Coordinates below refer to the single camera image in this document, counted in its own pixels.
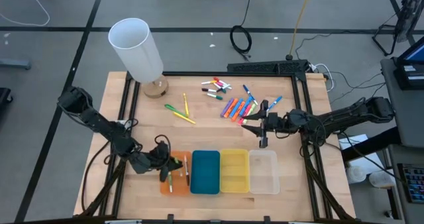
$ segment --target white lamp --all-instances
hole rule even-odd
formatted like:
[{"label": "white lamp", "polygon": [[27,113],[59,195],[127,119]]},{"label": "white lamp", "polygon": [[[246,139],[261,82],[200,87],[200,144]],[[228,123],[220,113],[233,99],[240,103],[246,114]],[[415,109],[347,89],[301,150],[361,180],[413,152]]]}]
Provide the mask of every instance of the white lamp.
[{"label": "white lamp", "polygon": [[150,98],[165,95],[168,81],[164,64],[146,22],[137,18],[117,22],[109,31],[109,42],[134,80]]}]

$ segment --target yellow cable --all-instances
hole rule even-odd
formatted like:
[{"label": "yellow cable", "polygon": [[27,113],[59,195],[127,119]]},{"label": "yellow cable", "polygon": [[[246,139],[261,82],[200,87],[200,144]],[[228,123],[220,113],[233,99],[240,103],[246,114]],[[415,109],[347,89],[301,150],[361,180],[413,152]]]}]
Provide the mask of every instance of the yellow cable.
[{"label": "yellow cable", "polygon": [[297,18],[296,27],[294,28],[294,33],[293,33],[293,40],[291,41],[291,47],[290,47],[290,52],[289,52],[290,55],[292,55],[291,53],[293,51],[293,47],[294,47],[294,44],[295,44],[297,27],[299,26],[300,18],[302,18],[303,11],[305,10],[305,7],[306,7],[306,4],[307,4],[308,1],[309,0],[305,0],[303,2],[302,10],[300,11],[299,17]]}]

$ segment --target yellow tray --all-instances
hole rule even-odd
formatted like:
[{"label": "yellow tray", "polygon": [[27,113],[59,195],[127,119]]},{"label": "yellow tray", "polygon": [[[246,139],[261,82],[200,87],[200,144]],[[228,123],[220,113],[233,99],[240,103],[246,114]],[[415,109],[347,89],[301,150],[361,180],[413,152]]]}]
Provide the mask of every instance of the yellow tray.
[{"label": "yellow tray", "polygon": [[220,190],[225,193],[249,192],[249,155],[243,149],[221,150]]}]

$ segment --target yellow pen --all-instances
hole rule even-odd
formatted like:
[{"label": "yellow pen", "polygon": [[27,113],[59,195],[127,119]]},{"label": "yellow pen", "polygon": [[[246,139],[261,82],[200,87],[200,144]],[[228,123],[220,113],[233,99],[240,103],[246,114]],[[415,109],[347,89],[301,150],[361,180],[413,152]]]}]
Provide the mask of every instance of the yellow pen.
[{"label": "yellow pen", "polygon": [[178,116],[178,117],[179,117],[179,118],[181,118],[181,119],[185,119],[186,121],[188,121],[188,122],[190,122],[190,123],[196,124],[196,122],[194,122],[194,121],[192,121],[191,119],[188,119],[187,117],[184,117],[184,116],[182,116],[182,115],[180,115],[180,114],[178,114],[178,113],[176,113],[176,112],[174,112],[174,115]]},{"label": "yellow pen", "polygon": [[187,97],[186,97],[186,95],[185,95],[185,93],[183,93],[183,97],[184,97],[184,104],[185,104],[185,117],[187,117],[188,118],[188,115],[189,115],[189,113],[188,113],[188,104],[187,104]]}]

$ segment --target orange tray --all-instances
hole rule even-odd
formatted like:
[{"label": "orange tray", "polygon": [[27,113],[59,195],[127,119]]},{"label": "orange tray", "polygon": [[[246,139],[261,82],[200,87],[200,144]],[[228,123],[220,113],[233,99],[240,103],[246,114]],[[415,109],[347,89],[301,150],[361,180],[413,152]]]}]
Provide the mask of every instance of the orange tray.
[{"label": "orange tray", "polygon": [[187,157],[187,169],[189,176],[191,174],[191,152],[189,151],[172,151],[171,155],[174,158],[177,158],[179,161],[182,161],[183,167],[174,170],[171,172],[172,175],[172,192],[170,192],[170,183],[169,179],[166,178],[165,182],[160,183],[160,193],[167,196],[186,196],[190,194],[190,186],[187,185],[187,179],[186,179],[186,169],[185,169],[185,162],[184,162],[184,155]]}]

